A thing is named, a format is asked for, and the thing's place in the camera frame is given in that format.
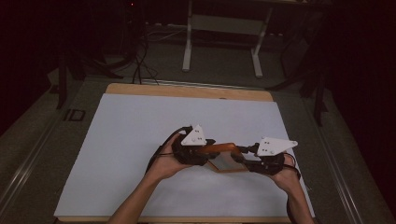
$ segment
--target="black cable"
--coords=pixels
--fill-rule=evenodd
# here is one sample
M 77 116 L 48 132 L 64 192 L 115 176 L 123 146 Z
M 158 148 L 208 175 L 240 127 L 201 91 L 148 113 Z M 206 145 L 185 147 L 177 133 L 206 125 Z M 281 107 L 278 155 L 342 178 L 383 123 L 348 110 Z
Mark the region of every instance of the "black cable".
M 300 178 L 301 178 L 301 173 L 300 173 L 300 171 L 295 167 L 295 165 L 296 165 L 296 159 L 295 159 L 291 154 L 289 154 L 289 153 L 287 153 L 287 152 L 284 152 L 284 153 L 283 153 L 283 155 L 285 155 L 285 154 L 293 158 L 293 166 L 290 166 L 290 165 L 287 165 L 287 164 L 283 164 L 283 167 L 295 171 L 295 172 L 297 173 L 297 177 L 300 179 Z
M 161 40 L 165 40 L 166 38 L 171 37 L 172 35 L 180 34 L 181 32 L 187 32 L 187 30 L 183 29 L 183 30 L 179 30 L 179 31 L 175 31 L 175 32 L 168 32 L 168 33 L 172 33 L 172 34 L 163 36 L 163 37 L 158 38 L 158 39 L 148 39 L 148 42 L 158 42 L 158 41 L 161 41 Z
M 141 5 L 140 5 L 140 12 L 141 12 L 141 22 L 142 22 L 142 28 L 143 28 L 143 37 L 145 38 L 145 44 L 146 44 L 146 49 L 149 47 L 149 38 L 148 38 L 148 31 L 146 28 L 146 14 L 145 14 L 145 8 L 144 8 L 144 2 L 141 1 Z
M 174 131 L 171 135 L 169 135 L 169 137 L 166 138 L 166 140 L 163 142 L 163 144 L 160 145 L 160 146 L 158 147 L 158 149 L 154 152 L 154 155 L 152 155 L 151 159 L 150 159 L 149 162 L 148 162 L 148 167 L 146 168 L 146 172 L 145 172 L 145 173 L 148 172 L 149 168 L 151 167 L 152 163 L 154 163 L 155 159 L 157 159 L 157 157 L 158 157 L 159 155 L 161 155 L 160 152 L 163 150 L 163 147 L 165 146 L 165 144 L 166 144 L 167 142 L 169 142 L 169 140 L 171 140 L 171 138 L 172 138 L 173 136 L 175 136 L 176 134 L 178 134 L 178 133 L 181 132 L 181 131 L 185 131 L 185 132 L 187 133 L 188 131 L 191 131 L 191 130 L 192 130 L 192 127 L 191 127 L 191 126 L 189 126 L 189 127 L 182 127 L 182 128 L 177 129 L 176 131 Z
M 58 222 L 58 218 L 56 217 L 55 220 L 53 220 L 52 224 L 56 224 Z
M 317 216 L 315 217 L 315 220 L 317 221 L 318 224 L 322 224 L 322 222 L 321 222 L 320 219 L 318 218 L 318 214 L 317 214 Z
M 115 71 L 114 73 L 118 73 L 118 72 L 120 72 L 120 71 L 123 71 L 123 70 L 129 68 L 132 64 L 134 64 L 134 62 L 128 63 L 128 65 L 126 65 L 125 67 L 121 68 L 120 70 Z
M 140 68 L 139 70 L 137 70 L 137 76 L 139 77 L 139 84 L 142 85 L 142 76 L 141 76 Z
M 147 78 L 154 79 L 154 81 L 157 83 L 157 85 L 160 85 L 160 83 L 157 81 L 157 78 L 156 78 L 156 76 L 158 76 L 158 74 L 159 74 L 158 71 L 153 68 L 150 68 L 144 61 L 141 62 L 141 65 L 143 67 L 145 67 L 146 71 L 148 72 L 149 77 L 147 77 Z M 155 75 L 152 75 L 149 70 L 152 70 L 155 73 Z
M 146 55 L 147 55 L 147 53 L 148 53 L 147 47 L 146 47 L 143 43 L 141 43 L 141 42 L 139 42 L 139 44 L 141 44 L 141 45 L 143 46 L 144 54 L 143 54 L 143 57 L 141 58 L 140 62 L 139 62 L 139 59 L 138 59 L 138 55 L 136 54 L 136 57 L 135 57 L 135 58 L 136 58 L 136 62 L 137 62 L 137 67 L 136 67 L 136 69 L 134 70 L 134 76 L 133 76 L 133 78 L 132 78 L 132 84 L 134 84 L 134 80 L 135 80 L 135 78 L 136 78 L 136 74 L 138 74 L 138 76 L 139 76 L 139 82 L 140 82 L 140 84 L 142 84 L 142 77 L 140 76 L 140 66 L 141 66 L 141 64 L 143 63 L 143 61 L 145 60 Z
M 173 154 L 175 154 L 175 153 L 173 153 L 173 152 L 169 152 L 169 153 L 160 153 L 160 154 L 156 155 L 156 157 L 169 156 L 169 155 L 173 155 Z
M 94 16 L 93 16 L 93 12 L 92 12 L 92 6 L 90 4 L 90 1 L 86 2 L 88 4 L 88 8 L 90 10 L 90 15 L 91 15 L 91 20 L 92 23 L 94 23 Z M 121 41 L 120 41 L 120 47 L 119 47 L 119 53 L 120 53 L 120 49 L 123 45 L 123 41 L 124 41 L 124 36 L 125 36 L 125 29 L 127 29 L 127 22 L 126 22 L 126 6 L 122 3 L 122 1 L 120 1 L 120 5 L 122 6 L 123 9 L 123 25 L 122 25 L 122 35 L 121 35 Z M 96 36 L 99 36 L 98 32 L 96 29 L 94 29 Z M 134 51 L 131 49 L 131 47 L 129 47 L 128 49 L 128 53 L 127 55 L 119 62 L 116 63 L 102 63 L 99 62 L 95 59 L 93 59 L 96 63 L 99 63 L 101 66 L 103 66 L 106 69 L 116 69 L 119 68 L 121 66 L 124 66 L 125 64 L 129 63 L 134 57 Z
M 123 0 L 119 0 L 119 3 L 121 4 L 122 11 L 123 11 L 122 33 L 121 33 L 121 41 L 120 41 L 120 46 L 119 46 L 119 54 L 120 54 L 122 46 L 123 46 L 123 42 L 124 42 L 125 32 L 128 30 L 128 23 L 126 22 L 126 8 L 125 8 L 125 5 L 123 3 Z

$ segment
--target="table leg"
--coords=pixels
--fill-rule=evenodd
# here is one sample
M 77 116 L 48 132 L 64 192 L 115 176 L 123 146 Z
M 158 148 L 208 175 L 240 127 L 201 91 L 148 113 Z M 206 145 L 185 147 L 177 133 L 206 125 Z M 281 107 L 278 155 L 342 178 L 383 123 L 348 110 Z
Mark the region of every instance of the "table leg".
M 270 7 L 268 9 L 265 21 L 262 23 L 262 28 L 259 33 L 259 40 L 257 41 L 257 45 L 254 49 L 251 50 L 251 58 L 253 60 L 254 73 L 256 77 L 262 77 L 262 66 L 260 65 L 259 51 L 260 51 L 260 47 L 262 46 L 262 41 L 264 40 L 265 31 L 267 29 L 268 22 L 271 19 L 272 12 L 273 9 Z
M 191 61 L 191 17 L 192 17 L 192 0 L 189 1 L 189 16 L 187 18 L 187 43 L 186 49 L 184 50 L 184 59 L 183 59 L 183 72 L 190 71 L 190 61 Z

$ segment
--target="white paper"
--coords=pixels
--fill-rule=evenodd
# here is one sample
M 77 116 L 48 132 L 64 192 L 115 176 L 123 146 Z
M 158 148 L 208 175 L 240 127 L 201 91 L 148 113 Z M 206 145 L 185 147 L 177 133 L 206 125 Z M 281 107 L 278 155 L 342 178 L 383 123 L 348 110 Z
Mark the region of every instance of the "white paper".
M 289 139 L 273 102 L 104 94 L 55 216 L 111 216 L 137 186 L 158 146 L 191 124 L 200 124 L 205 137 L 219 144 L 251 146 L 263 136 Z M 266 176 L 194 166 L 161 182 L 142 217 L 286 217 L 286 200 Z M 308 203 L 314 214 L 309 198 Z

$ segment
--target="wire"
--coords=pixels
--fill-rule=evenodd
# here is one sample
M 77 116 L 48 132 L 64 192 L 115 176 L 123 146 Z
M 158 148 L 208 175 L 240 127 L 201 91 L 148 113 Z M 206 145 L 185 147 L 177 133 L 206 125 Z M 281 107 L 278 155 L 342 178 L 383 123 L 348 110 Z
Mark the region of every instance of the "wire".
M 288 155 L 288 156 L 290 156 L 290 157 L 293 159 L 293 166 L 296 165 L 296 159 L 295 159 L 291 154 L 289 154 L 289 153 L 287 153 L 287 152 L 284 152 L 283 155 Z
M 145 67 L 146 71 L 148 72 L 149 77 L 146 77 L 146 78 L 154 79 L 154 81 L 157 83 L 157 85 L 160 85 L 160 83 L 156 79 L 156 76 L 158 76 L 158 74 L 159 74 L 158 71 L 153 69 L 153 68 L 148 67 L 147 64 L 144 61 L 142 61 L 141 65 L 143 67 Z M 155 73 L 155 75 L 152 75 L 149 70 L 152 70 Z
M 118 73 L 118 72 L 120 72 L 120 71 L 123 71 L 123 70 L 127 69 L 128 67 L 130 67 L 132 64 L 134 64 L 134 62 L 128 63 L 125 67 L 123 67 L 123 68 L 121 68 L 121 69 L 115 71 L 114 73 Z
M 138 76 L 139 76 L 139 83 L 142 84 L 142 77 L 140 76 L 140 66 L 143 63 L 143 61 L 145 60 L 146 55 L 148 53 L 147 46 L 145 46 L 142 42 L 139 42 L 139 44 L 141 44 L 143 46 L 143 49 L 145 50 L 145 53 L 143 54 L 143 57 L 141 58 L 140 62 L 139 62 L 139 59 L 138 59 L 138 55 L 136 54 L 137 67 L 134 70 L 134 75 L 133 75 L 133 78 L 132 78 L 132 84 L 134 84 L 134 79 L 136 78 L 136 74 L 138 74 Z
M 316 214 L 317 216 L 315 217 L 315 220 L 318 222 L 318 224 L 323 224 L 320 219 L 318 218 L 318 214 Z
M 172 34 L 170 34 L 170 35 L 166 35 L 166 36 L 164 36 L 164 37 L 161 37 L 161 38 L 159 38 L 159 39 L 151 39 L 151 40 L 149 40 L 149 42 L 158 42 L 158 41 L 164 40 L 164 39 L 166 39 L 166 38 L 168 38 L 168 37 L 171 37 L 172 35 L 177 35 L 177 34 L 180 34 L 181 32 L 186 32 L 186 31 L 187 31 L 187 29 L 183 29 L 183 30 L 174 32 L 174 33 L 172 33 Z
M 58 223 L 58 220 L 59 220 L 59 219 L 56 217 L 55 220 L 53 220 L 52 224 Z
M 148 35 L 153 35 L 153 34 L 172 34 L 172 33 L 175 33 L 175 31 L 152 31 L 152 32 L 148 33 Z
M 128 24 L 126 22 L 126 8 L 125 5 L 122 3 L 122 1 L 119 1 L 121 4 L 121 7 L 123 9 L 123 18 L 122 18 L 122 34 L 121 34 L 121 41 L 120 41 L 120 47 L 119 47 L 119 54 L 121 54 L 121 49 L 123 46 L 123 41 L 124 41 L 124 36 L 125 36 L 125 30 L 128 29 Z
M 174 155 L 175 153 L 169 152 L 169 153 L 160 153 L 158 155 L 155 155 L 156 157 L 161 157 L 161 156 L 169 156 L 169 155 Z
M 160 152 L 163 150 L 163 146 L 165 146 L 165 144 L 166 144 L 167 142 L 169 142 L 169 140 L 171 140 L 171 138 L 172 138 L 173 136 L 175 136 L 177 133 L 179 133 L 179 132 L 181 132 L 181 131 L 184 131 L 184 132 L 187 133 L 188 131 L 191 131 L 191 129 L 192 129 L 191 126 L 190 126 L 190 127 L 182 127 L 182 128 L 177 129 L 176 131 L 174 131 L 171 135 L 169 135 L 169 137 L 166 138 L 166 140 L 163 142 L 163 144 L 160 145 L 160 146 L 158 147 L 158 149 L 154 152 L 154 155 L 152 155 L 151 159 L 150 159 L 149 162 L 148 162 L 148 167 L 147 167 L 145 173 L 148 172 L 149 168 L 151 167 L 152 163 L 154 163 L 154 161 L 155 161 L 155 159 L 158 157 L 158 155 L 161 155 Z

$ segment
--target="white triangular marker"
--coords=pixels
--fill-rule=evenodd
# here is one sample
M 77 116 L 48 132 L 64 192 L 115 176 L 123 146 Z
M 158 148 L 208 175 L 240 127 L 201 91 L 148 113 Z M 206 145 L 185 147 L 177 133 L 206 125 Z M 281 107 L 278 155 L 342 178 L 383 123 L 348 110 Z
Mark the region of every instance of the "white triangular marker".
M 260 141 L 259 149 L 257 150 L 258 156 L 275 156 L 286 149 L 296 147 L 296 141 L 289 141 L 284 139 L 264 137 Z
M 197 125 L 187 136 L 181 141 L 182 146 L 205 146 L 206 139 L 202 127 Z

